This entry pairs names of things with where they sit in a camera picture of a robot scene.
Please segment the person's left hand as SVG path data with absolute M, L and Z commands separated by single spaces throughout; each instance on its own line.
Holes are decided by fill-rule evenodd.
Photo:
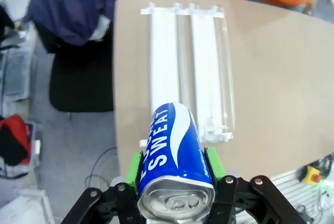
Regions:
M 303 14 L 312 16 L 316 8 L 316 4 L 317 0 L 310 0 L 308 3 L 306 3 L 303 9 Z

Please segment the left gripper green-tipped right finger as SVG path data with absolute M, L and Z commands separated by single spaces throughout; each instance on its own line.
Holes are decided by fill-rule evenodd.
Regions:
M 214 147 L 205 147 L 204 156 L 215 191 L 205 223 L 233 223 L 237 208 L 256 223 L 306 223 L 268 177 L 257 175 L 248 182 L 227 175 Z

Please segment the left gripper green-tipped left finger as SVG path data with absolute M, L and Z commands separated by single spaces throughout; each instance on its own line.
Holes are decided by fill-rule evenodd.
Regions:
M 137 207 L 143 153 L 135 153 L 125 182 L 106 191 L 90 187 L 81 194 L 62 223 L 110 223 L 117 217 L 120 223 L 143 223 Z

